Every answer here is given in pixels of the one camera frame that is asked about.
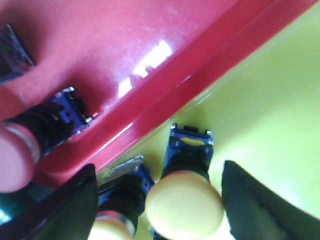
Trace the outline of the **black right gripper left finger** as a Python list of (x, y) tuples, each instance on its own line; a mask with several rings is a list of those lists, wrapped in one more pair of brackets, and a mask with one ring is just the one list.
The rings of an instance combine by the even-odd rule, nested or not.
[(2, 240), (86, 240), (96, 218), (98, 183), (85, 165), (42, 201), (1, 225)]

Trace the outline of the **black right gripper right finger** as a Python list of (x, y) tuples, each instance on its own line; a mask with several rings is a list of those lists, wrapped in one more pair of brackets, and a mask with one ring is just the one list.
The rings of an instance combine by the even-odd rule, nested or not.
[(260, 183), (236, 162), (224, 163), (222, 199), (236, 240), (318, 240), (320, 221)]

